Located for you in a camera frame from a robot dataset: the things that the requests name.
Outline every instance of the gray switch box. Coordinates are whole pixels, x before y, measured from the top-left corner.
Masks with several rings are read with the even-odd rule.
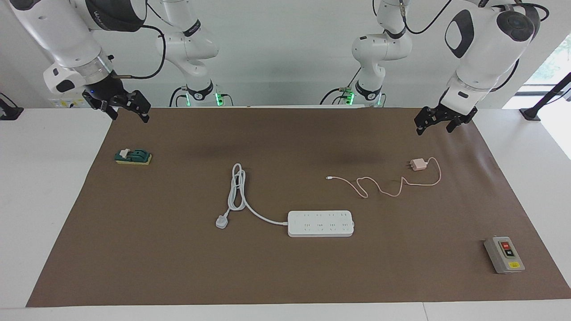
[[[525,270],[512,240],[507,236],[494,237],[484,241],[484,246],[499,274],[510,274]]]

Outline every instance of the brown paper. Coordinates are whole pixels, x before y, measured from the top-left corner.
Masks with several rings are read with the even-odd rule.
[[[154,109],[111,126],[28,307],[143,304],[435,302],[571,298],[547,249],[473,124],[418,137],[416,109]],[[149,166],[119,165],[146,149]],[[361,199],[371,176],[398,198]],[[227,208],[231,169],[248,202],[277,221],[292,210],[349,210],[350,238],[290,238]],[[482,240],[509,236],[526,271],[494,273]]]

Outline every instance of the white cable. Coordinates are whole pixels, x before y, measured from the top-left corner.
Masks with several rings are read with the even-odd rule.
[[[258,218],[275,225],[287,225],[287,222],[276,222],[274,220],[267,219],[260,214],[258,214],[254,209],[248,204],[246,200],[246,171],[242,169],[242,165],[240,163],[236,163],[232,168],[232,180],[230,181],[230,193],[228,194],[228,210],[224,215],[220,215],[218,220],[216,220],[216,226],[219,228],[225,228],[228,224],[228,214],[230,211],[241,211],[244,208],[248,208],[254,215]],[[236,196],[238,194],[238,190],[240,190],[240,197],[242,201],[240,205],[236,206]]]

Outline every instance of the white power strip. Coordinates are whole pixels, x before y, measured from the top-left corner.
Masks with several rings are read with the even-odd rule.
[[[291,211],[287,222],[293,238],[346,238],[355,226],[349,211]]]

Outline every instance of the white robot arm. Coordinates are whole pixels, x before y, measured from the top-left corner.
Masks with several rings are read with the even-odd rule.
[[[189,0],[161,0],[168,23],[179,31],[166,34],[166,59],[183,73],[191,106],[216,106],[220,96],[200,60],[218,55],[213,35],[197,19]],[[162,42],[156,47],[162,51]]]
[[[488,0],[465,1],[477,7],[459,12],[445,36],[452,53],[460,58],[460,65],[439,105],[434,109],[425,107],[415,118],[419,135],[441,121],[451,121],[449,132],[470,122],[477,112],[475,105],[493,91],[539,31],[537,5],[518,3],[485,8]],[[351,88],[354,103],[377,104],[385,78],[380,63],[410,54],[412,41],[406,25],[410,4],[411,0],[382,0],[377,21],[384,32],[354,41],[352,53],[361,64],[360,76]]]
[[[460,65],[438,106],[424,107],[415,118],[417,133],[422,135],[427,127],[442,121],[450,121],[449,133],[462,123],[469,123],[477,113],[478,102],[496,90],[502,75],[515,68],[539,27],[539,13],[534,5],[459,12],[448,25],[445,40],[460,59]]]
[[[411,0],[403,0],[408,8]],[[407,33],[401,15],[399,0],[382,0],[379,4],[377,22],[384,28],[382,34],[368,34],[353,42],[353,57],[361,64],[359,78],[352,91],[357,93],[354,103],[375,105],[381,97],[385,68],[381,61],[407,57],[412,50],[412,40]]]
[[[10,0],[11,8],[30,35],[54,58],[44,72],[51,91],[64,93],[83,86],[94,109],[112,119],[112,106],[124,107],[148,121],[151,107],[137,90],[128,93],[92,30],[137,31],[146,19],[140,0]]]

